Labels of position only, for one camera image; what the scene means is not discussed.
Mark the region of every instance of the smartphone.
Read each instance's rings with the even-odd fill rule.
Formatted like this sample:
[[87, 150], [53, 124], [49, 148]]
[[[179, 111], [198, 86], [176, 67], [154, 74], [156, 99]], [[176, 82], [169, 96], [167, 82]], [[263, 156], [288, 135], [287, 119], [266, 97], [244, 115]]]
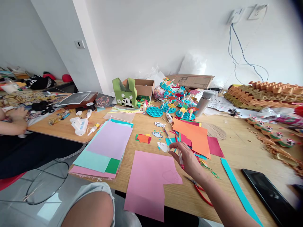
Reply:
[[263, 173], [247, 169], [241, 171], [278, 226], [296, 226], [299, 223], [299, 213]]

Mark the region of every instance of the black pants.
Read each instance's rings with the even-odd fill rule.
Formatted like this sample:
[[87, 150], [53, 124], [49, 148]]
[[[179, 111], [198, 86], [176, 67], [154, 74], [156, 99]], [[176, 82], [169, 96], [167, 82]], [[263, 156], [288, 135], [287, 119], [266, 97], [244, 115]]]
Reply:
[[75, 153], [81, 143], [38, 133], [26, 138], [0, 136], [0, 179], [14, 177]]

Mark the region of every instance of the green paper bag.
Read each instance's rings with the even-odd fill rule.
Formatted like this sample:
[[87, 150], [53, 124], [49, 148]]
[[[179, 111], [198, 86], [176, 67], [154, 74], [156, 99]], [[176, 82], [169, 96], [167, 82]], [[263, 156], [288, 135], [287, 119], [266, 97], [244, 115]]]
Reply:
[[137, 90], [135, 88], [135, 80], [128, 78], [126, 87], [119, 78], [113, 79], [113, 88], [117, 103], [130, 108], [137, 107]]

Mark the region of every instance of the blue cable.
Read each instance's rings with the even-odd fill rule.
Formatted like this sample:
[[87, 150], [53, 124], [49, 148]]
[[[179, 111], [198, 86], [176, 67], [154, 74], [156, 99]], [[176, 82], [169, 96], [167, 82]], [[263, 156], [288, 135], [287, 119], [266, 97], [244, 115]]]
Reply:
[[[231, 28], [233, 29], [233, 31], [234, 31], [234, 33], [235, 33], [235, 35], [236, 35], [236, 37], [237, 37], [237, 40], [238, 40], [238, 42], [239, 42], [239, 45], [240, 45], [240, 48], [241, 48], [241, 51], [242, 51], [243, 59], [245, 60], [246, 64], [239, 64], [239, 63], [237, 63], [236, 59], [234, 59], [234, 56], [233, 56], [233, 53], [232, 53], [232, 43], [231, 43]], [[228, 53], [229, 53], [230, 57], [233, 59], [233, 63], [234, 63], [234, 65], [235, 65], [235, 70], [236, 70], [236, 64], [235, 64], [235, 63], [237, 63], [237, 64], [239, 64], [239, 65], [249, 65], [249, 66], [251, 66], [251, 67], [254, 68], [255, 72], [259, 75], [259, 77], [261, 78], [262, 82], [264, 82], [262, 76], [257, 72], [257, 70], [256, 70], [256, 68], [255, 68], [255, 66], [258, 66], [258, 67], [263, 68], [263, 69], [266, 71], [266, 73], [267, 73], [267, 79], [266, 79], [266, 81], [268, 81], [269, 74], [268, 74], [268, 71], [267, 71], [264, 67], [262, 67], [262, 66], [260, 66], [260, 65], [250, 64], [250, 63], [248, 63], [248, 61], [246, 60], [246, 58], [245, 58], [245, 56], [244, 56], [244, 53], [243, 53], [243, 48], [242, 48], [241, 42], [240, 42], [239, 37], [238, 37], [238, 35], [237, 35], [237, 33], [236, 33], [235, 29], [234, 29], [234, 24], [233, 24], [233, 23], [230, 25], [230, 28], [229, 28], [229, 45], [228, 45]]]

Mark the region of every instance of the silver water bottle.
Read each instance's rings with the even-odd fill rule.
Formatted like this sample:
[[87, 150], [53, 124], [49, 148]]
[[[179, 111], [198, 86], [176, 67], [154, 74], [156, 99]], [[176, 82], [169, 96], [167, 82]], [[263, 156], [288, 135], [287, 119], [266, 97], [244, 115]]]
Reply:
[[199, 110], [194, 112], [194, 115], [196, 117], [200, 117], [203, 114], [204, 110], [206, 109], [206, 107], [208, 106], [208, 104], [210, 103], [210, 101], [214, 97], [214, 95], [215, 95], [215, 93], [210, 92], [210, 91], [203, 92], [202, 97], [197, 104], [197, 108]]

